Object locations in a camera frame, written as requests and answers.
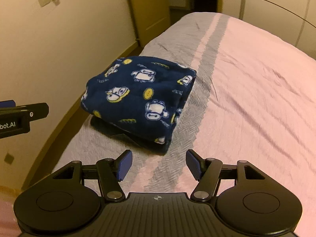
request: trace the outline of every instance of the gray stripe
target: gray stripe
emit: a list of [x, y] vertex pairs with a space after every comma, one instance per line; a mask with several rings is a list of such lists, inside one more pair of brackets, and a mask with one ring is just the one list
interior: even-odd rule
[[[205, 35], [215, 16], [214, 13], [207, 14], [208, 17], [205, 17], [205, 15], [205, 13], [186, 15], [185, 28], [182, 26], [183, 21], [180, 20], [163, 35], [146, 45], [140, 56], [153, 56], [187, 66], [190, 65], [201, 38]], [[145, 161], [154, 155], [145, 152], [144, 149], [136, 149], [132, 146], [129, 149], [133, 151], [133, 164], [124, 181], [120, 182], [125, 194], [135, 182], [135, 178], [144, 166]]]
[[184, 107], [179, 125], [174, 131], [169, 151], [154, 170], [154, 175], [145, 187], [145, 192], [173, 192], [176, 187], [182, 169], [186, 166], [185, 152], [193, 148], [193, 142], [199, 132], [209, 101], [214, 63], [228, 19], [229, 16], [221, 15], [217, 27], [209, 39], [194, 87]]

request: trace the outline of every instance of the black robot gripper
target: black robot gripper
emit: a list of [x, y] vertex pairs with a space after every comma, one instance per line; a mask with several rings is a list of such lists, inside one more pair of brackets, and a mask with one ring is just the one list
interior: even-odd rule
[[[213, 237], [296, 236], [302, 205], [298, 198], [248, 161], [224, 165], [186, 152], [199, 183], [186, 193], [129, 193], [119, 182], [132, 165], [132, 152], [95, 165], [72, 161], [24, 191], [14, 212], [31, 236]], [[101, 197], [84, 186], [98, 180]], [[221, 180], [235, 185], [219, 196]]]

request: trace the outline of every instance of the wooden floor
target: wooden floor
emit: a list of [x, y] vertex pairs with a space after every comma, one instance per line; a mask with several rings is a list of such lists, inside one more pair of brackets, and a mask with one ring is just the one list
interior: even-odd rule
[[[143, 48], [138, 46], [128, 56], [138, 56], [142, 50]], [[89, 114], [81, 108], [73, 114], [45, 154], [44, 159], [31, 180], [30, 186], [52, 173], [69, 142], [79, 132], [88, 116]]]

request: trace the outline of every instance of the bed sheet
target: bed sheet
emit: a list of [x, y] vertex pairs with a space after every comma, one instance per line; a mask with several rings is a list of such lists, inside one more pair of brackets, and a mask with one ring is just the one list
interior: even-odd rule
[[[120, 183], [129, 192], [187, 192], [197, 182], [185, 152], [224, 164], [247, 160], [292, 191], [303, 205], [299, 236], [316, 236], [316, 61], [280, 38], [219, 13], [191, 13], [144, 48], [141, 55], [197, 71], [165, 156], [125, 136], [108, 138], [87, 119], [55, 170], [72, 160], [94, 164], [133, 151]], [[220, 191], [230, 186], [224, 181]], [[87, 186], [98, 191], [97, 182]]]

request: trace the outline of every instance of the yellow circle print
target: yellow circle print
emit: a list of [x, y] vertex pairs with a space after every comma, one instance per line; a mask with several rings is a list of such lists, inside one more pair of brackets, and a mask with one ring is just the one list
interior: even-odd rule
[[126, 60], [123, 61], [123, 64], [129, 64], [129, 63], [131, 63], [131, 62], [132, 62], [131, 59], [126, 59]]
[[101, 118], [100, 112], [98, 111], [93, 111], [93, 115], [95, 115], [98, 118]]
[[154, 89], [152, 88], [147, 88], [143, 93], [143, 97], [145, 100], [149, 100], [153, 95], [154, 95]]

